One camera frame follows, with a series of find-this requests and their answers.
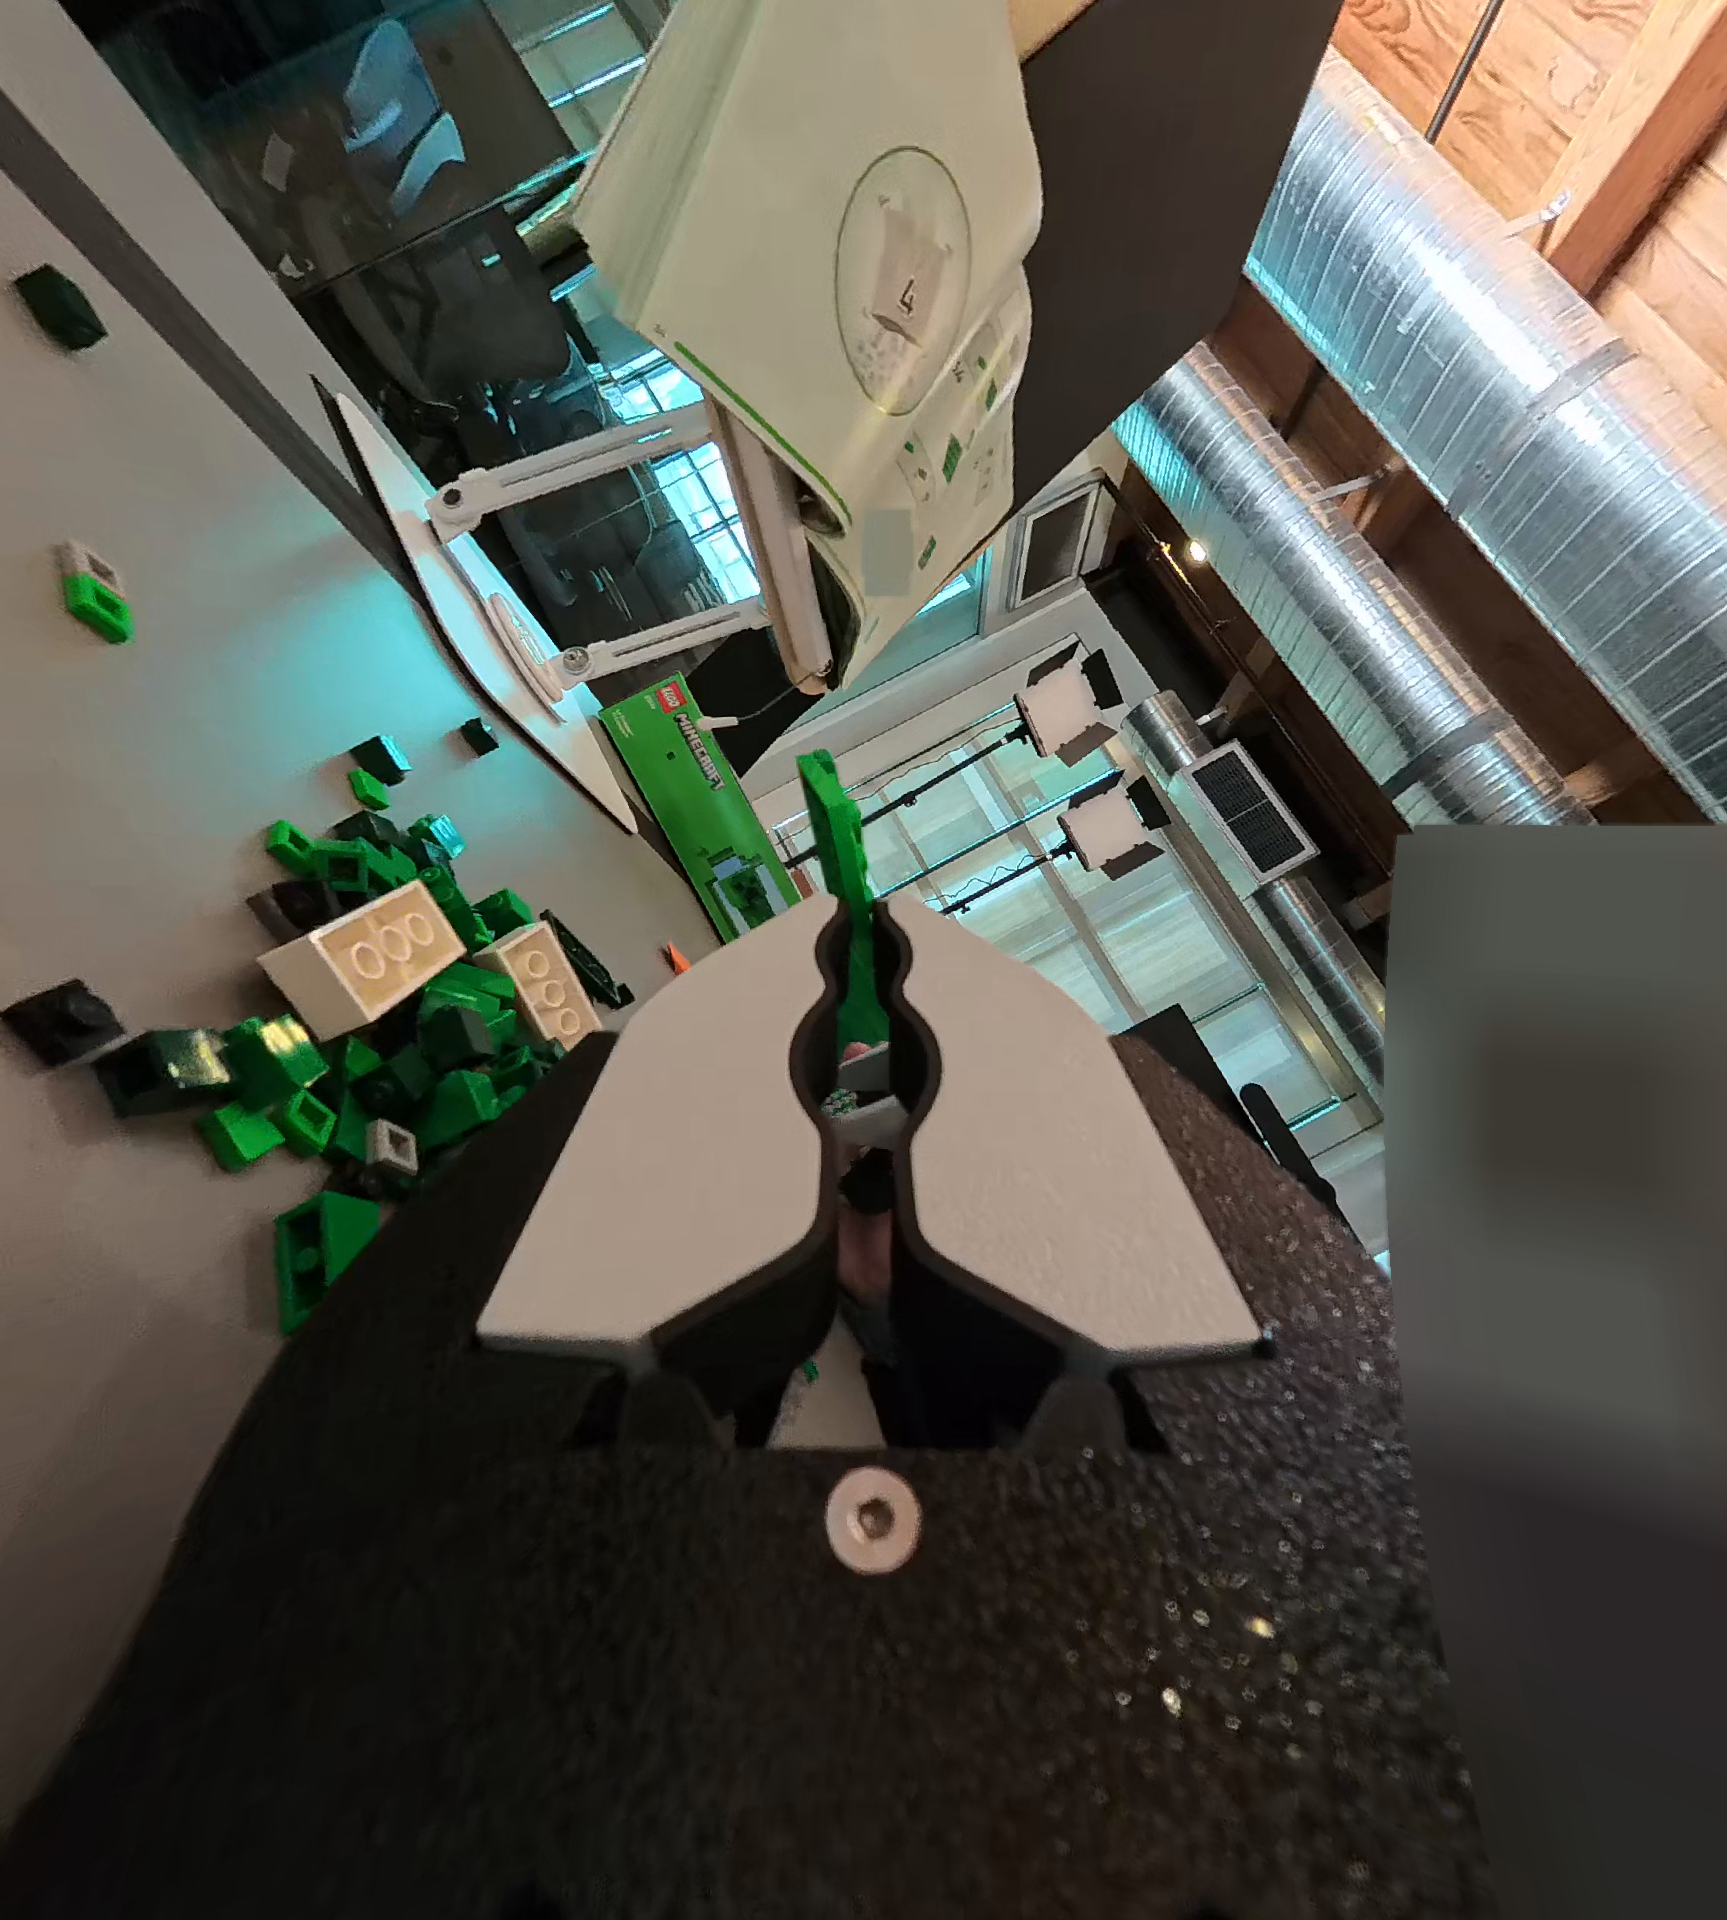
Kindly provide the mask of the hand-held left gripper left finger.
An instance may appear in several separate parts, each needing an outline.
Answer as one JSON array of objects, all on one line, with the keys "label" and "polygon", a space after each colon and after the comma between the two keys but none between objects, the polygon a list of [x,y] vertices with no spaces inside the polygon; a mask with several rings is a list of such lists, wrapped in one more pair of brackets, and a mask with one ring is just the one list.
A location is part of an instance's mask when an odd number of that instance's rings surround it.
[{"label": "hand-held left gripper left finger", "polygon": [[677,1375],[714,1415],[816,1351],[838,1294],[821,1097],[849,933],[844,905],[798,905],[644,1004],[482,1307],[484,1346]]}]

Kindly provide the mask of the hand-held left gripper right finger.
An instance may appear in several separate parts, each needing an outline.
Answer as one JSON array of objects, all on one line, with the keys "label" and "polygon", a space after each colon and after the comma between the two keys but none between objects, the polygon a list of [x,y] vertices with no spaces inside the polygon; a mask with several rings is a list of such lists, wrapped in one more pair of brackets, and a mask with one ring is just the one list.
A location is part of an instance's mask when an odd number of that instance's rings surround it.
[{"label": "hand-held left gripper right finger", "polygon": [[1053,979],[879,901],[900,1357],[980,1397],[1251,1357],[1260,1321],[1116,1053]]}]

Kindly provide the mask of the green lego assembly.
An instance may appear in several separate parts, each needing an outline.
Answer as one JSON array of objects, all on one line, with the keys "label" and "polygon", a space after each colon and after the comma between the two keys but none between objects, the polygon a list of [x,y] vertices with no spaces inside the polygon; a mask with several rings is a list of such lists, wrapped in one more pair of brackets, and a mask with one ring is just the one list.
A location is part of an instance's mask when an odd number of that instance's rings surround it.
[{"label": "green lego assembly", "polygon": [[897,946],[876,905],[858,801],[836,760],[816,749],[798,758],[815,850],[834,901],[811,954],[819,962],[819,1028],[827,1028],[829,1063],[852,1048],[872,1051],[891,1038],[887,991],[897,979]]}]

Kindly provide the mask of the small white lego brick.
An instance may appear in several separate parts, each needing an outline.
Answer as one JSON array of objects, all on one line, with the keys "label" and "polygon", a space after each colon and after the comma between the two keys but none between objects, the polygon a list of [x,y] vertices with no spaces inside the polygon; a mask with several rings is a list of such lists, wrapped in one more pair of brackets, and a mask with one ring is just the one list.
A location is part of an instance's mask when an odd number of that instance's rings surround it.
[{"label": "small white lego brick", "polygon": [[604,1019],[551,925],[519,926],[470,959],[510,979],[515,1007],[539,1041],[570,1051],[604,1033]]}]

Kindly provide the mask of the green lego box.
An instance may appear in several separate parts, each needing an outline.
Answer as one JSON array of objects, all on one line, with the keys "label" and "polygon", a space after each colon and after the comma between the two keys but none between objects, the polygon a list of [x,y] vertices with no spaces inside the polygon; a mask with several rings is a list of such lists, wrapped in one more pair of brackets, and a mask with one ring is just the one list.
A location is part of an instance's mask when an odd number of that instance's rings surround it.
[{"label": "green lego box", "polygon": [[801,901],[797,879],[681,673],[606,707],[601,719],[725,942]]}]

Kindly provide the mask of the pile of lego pieces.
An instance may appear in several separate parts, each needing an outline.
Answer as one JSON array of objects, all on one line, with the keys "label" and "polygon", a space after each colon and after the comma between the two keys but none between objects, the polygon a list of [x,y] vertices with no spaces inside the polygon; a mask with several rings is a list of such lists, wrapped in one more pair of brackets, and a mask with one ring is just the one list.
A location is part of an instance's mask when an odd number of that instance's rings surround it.
[{"label": "pile of lego pieces", "polygon": [[463,962],[334,1041],[314,1038],[276,991],[283,1010],[228,1028],[147,1028],[102,1051],[93,1065],[116,1116],[192,1112],[226,1172],[276,1154],[326,1168],[323,1187],[274,1225],[276,1310],[286,1336],[320,1310],[389,1211],[430,1187],[570,1054],[532,1034],[510,979],[472,964],[480,949],[519,926],[551,925],[601,1019],[635,1004],[632,987],[552,908],[510,886],[468,895],[459,881],[466,838],[454,819],[444,811],[413,819],[393,813],[410,773],[395,735],[359,739],[349,770],[355,808],[320,834],[290,819],[272,824],[265,849],[280,878],[252,907],[277,949],[421,879],[463,939]]}]

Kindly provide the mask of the dark small lego plate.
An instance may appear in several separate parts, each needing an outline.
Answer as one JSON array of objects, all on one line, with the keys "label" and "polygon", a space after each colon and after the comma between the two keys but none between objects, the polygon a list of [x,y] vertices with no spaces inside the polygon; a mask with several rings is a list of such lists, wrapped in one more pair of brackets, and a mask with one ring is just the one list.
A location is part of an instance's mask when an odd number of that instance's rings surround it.
[{"label": "dark small lego plate", "polygon": [[0,1027],[43,1068],[64,1068],[130,1038],[111,1001],[81,978],[60,979],[0,1009]]}]

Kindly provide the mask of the white and green lego piece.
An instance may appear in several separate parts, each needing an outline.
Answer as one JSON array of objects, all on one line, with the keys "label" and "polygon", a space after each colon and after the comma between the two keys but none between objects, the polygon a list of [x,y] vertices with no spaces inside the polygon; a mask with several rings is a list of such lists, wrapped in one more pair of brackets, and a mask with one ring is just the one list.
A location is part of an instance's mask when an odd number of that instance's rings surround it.
[{"label": "white and green lego piece", "polygon": [[113,565],[81,541],[55,544],[63,607],[108,643],[130,643],[135,634],[132,593]]}]

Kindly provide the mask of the lego instruction booklet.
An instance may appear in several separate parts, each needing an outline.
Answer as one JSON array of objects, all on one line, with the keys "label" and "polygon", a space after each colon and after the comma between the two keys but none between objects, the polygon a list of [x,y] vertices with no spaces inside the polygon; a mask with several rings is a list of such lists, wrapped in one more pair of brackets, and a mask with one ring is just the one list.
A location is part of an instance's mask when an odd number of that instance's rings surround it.
[{"label": "lego instruction booklet", "polygon": [[783,467],[849,685],[1018,501],[1043,175],[1008,4],[684,2],[576,188],[617,317]]}]

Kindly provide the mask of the studio light panel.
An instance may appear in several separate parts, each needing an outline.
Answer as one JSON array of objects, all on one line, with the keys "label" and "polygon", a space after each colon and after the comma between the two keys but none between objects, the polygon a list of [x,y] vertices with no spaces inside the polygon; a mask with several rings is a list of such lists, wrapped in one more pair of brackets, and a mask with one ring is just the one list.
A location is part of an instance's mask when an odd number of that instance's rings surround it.
[{"label": "studio light panel", "polygon": [[1163,790],[1144,775],[1102,779],[1059,813],[1063,849],[1089,872],[1126,878],[1166,850],[1171,815]]},{"label": "studio light panel", "polygon": [[1077,639],[1033,664],[1016,707],[1032,747],[1081,764],[1118,732],[1126,707],[1112,657]]}]

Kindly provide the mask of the air vent grille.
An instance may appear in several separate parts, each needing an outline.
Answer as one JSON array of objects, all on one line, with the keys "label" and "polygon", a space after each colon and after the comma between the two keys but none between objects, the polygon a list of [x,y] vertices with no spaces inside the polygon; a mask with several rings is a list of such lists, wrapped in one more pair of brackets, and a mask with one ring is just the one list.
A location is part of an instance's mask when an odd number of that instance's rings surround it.
[{"label": "air vent grille", "polygon": [[1239,742],[1195,758],[1184,773],[1195,797],[1257,885],[1309,867],[1320,849]]}]

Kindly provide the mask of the white book stand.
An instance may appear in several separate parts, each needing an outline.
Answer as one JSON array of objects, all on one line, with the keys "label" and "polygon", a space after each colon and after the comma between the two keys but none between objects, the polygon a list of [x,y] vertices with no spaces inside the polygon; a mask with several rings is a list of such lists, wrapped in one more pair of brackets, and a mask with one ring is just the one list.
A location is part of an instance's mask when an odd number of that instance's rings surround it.
[{"label": "white book stand", "polygon": [[[439,487],[365,400],[323,380],[318,396],[365,474],[446,651],[491,707],[627,834],[640,831],[636,808],[604,749],[601,704],[590,692],[594,681],[769,629],[791,690],[825,694],[838,685],[815,584],[801,478],[714,396],[501,467],[472,467]],[[480,529],[499,512],[703,446],[723,457],[757,566],[757,591],[617,641],[559,646],[539,616],[522,612],[515,584],[484,553]]]}]

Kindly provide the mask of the black tape strip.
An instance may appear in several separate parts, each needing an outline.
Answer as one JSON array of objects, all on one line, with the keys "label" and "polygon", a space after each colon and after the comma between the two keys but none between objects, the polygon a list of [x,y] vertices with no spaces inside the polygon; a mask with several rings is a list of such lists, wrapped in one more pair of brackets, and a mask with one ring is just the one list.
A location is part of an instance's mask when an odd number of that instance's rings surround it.
[{"label": "black tape strip", "polygon": [[375,555],[339,368],[60,4],[0,2],[0,171]]}]

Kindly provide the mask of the slim silver ventilation duct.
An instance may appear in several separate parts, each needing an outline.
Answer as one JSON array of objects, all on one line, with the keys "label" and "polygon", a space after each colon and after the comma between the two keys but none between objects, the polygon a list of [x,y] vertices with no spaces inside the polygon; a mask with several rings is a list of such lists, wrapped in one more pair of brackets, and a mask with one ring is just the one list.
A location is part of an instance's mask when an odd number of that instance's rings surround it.
[{"label": "slim silver ventilation duct", "polygon": [[1383,981],[1318,889],[1318,857],[1268,885],[1257,885],[1249,875],[1184,777],[1195,758],[1227,742],[1212,742],[1178,694],[1163,692],[1132,707],[1123,734],[1140,767],[1163,788],[1171,811],[1204,846],[1246,918],[1257,925],[1281,971],[1295,979],[1297,993],[1325,1023],[1331,1043],[1350,1054],[1363,1082],[1382,1083]]}]

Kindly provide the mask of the large silver ventilation duct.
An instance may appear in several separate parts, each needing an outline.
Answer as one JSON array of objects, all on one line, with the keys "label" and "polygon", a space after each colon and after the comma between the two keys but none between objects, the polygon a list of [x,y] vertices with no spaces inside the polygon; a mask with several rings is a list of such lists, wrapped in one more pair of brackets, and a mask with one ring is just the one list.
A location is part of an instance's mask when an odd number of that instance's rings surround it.
[{"label": "large silver ventilation duct", "polygon": [[1692,400],[1331,51],[1246,275],[1727,821],[1727,446]]}]

